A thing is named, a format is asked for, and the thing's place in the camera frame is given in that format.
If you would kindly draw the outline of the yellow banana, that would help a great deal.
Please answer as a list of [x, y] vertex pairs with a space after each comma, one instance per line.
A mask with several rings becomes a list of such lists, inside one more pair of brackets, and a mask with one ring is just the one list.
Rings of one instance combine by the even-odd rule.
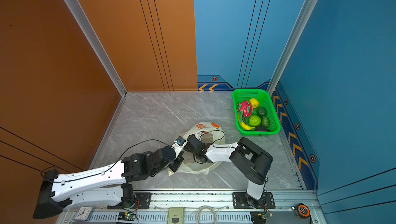
[[241, 126], [242, 129], [245, 130], [245, 131], [255, 130], [255, 127], [254, 127], [254, 126], [249, 126], [249, 125], [247, 125], [244, 121], [242, 121], [242, 122], [240, 123], [240, 126]]

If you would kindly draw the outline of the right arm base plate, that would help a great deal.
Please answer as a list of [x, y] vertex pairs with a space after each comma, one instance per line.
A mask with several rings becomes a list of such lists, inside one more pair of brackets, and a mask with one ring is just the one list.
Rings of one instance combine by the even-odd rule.
[[275, 200], [270, 192], [263, 192], [259, 200], [249, 196], [247, 193], [233, 193], [234, 209], [275, 209]]

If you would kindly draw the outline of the green round fruit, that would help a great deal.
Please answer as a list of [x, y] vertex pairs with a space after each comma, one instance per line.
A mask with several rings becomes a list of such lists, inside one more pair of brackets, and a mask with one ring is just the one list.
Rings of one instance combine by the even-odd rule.
[[261, 125], [262, 119], [261, 119], [259, 116], [257, 116], [257, 115], [251, 115], [251, 116], [249, 117], [248, 122], [249, 122], [249, 125], [250, 125], [250, 126], [252, 126], [252, 127], [257, 127], [257, 126], [260, 126], [260, 125]]

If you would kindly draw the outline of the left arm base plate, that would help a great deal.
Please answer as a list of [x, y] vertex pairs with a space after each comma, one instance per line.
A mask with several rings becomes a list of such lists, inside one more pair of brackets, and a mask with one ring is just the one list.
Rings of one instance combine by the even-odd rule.
[[122, 197], [121, 202], [115, 206], [107, 206], [109, 210], [146, 210], [150, 206], [151, 193], [134, 193], [132, 196]]

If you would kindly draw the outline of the yellow lemon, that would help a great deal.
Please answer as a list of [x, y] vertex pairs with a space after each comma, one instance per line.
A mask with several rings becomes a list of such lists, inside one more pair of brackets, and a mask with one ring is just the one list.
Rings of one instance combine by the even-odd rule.
[[255, 98], [251, 98], [249, 100], [249, 103], [251, 104], [252, 108], [257, 108], [259, 106], [259, 101]]

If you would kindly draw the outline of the pink dragon fruit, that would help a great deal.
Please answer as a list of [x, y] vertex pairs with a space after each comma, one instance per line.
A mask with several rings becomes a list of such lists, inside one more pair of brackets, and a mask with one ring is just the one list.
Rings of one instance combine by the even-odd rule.
[[247, 100], [237, 104], [237, 118], [240, 125], [245, 124], [247, 118], [252, 115], [253, 107]]

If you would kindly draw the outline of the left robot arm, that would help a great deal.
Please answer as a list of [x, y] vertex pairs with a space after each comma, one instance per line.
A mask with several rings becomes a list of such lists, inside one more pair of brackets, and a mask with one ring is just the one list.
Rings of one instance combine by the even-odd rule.
[[57, 170], [42, 172], [34, 219], [46, 219], [60, 214], [72, 204], [72, 196], [110, 185], [125, 185], [154, 177], [167, 168], [178, 170], [183, 149], [167, 146], [155, 152], [133, 154], [111, 165], [74, 174], [60, 174]]

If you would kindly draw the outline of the green plastic basket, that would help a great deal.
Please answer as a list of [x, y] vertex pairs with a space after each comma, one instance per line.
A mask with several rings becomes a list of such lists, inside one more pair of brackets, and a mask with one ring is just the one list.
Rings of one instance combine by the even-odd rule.
[[232, 92], [236, 128], [243, 136], [269, 136], [280, 132], [281, 124], [269, 93], [260, 89]]

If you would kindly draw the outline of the small green lime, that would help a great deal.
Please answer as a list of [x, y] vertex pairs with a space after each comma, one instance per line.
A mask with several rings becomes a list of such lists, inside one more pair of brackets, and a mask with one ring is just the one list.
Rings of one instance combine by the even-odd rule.
[[271, 126], [270, 119], [267, 117], [263, 117], [261, 121], [261, 125], [265, 128], [269, 128]]

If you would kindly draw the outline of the translucent yellowish plastic bag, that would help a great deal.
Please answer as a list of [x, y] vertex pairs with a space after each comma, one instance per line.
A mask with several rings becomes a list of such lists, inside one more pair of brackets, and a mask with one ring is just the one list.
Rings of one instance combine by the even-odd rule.
[[207, 157], [207, 152], [213, 156], [215, 148], [226, 147], [225, 132], [211, 122], [200, 122], [184, 132], [181, 137], [186, 141], [184, 149], [180, 152], [178, 160], [169, 169], [169, 175], [187, 173], [193, 175], [208, 175], [216, 169], [221, 162], [214, 162]]

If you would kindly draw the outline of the dark green avocado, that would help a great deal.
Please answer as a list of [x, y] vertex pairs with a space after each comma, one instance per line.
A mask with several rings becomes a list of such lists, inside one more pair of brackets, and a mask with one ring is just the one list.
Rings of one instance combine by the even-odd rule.
[[256, 109], [256, 115], [259, 116], [260, 118], [266, 117], [267, 110], [264, 107], [258, 107]]

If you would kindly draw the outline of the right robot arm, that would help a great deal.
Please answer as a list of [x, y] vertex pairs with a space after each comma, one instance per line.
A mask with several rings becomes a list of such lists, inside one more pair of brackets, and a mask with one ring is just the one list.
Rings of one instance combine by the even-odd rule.
[[242, 137], [230, 145], [205, 144], [190, 135], [184, 150], [200, 163], [231, 162], [248, 179], [246, 202], [252, 208], [265, 206], [265, 184], [273, 157], [248, 138]]

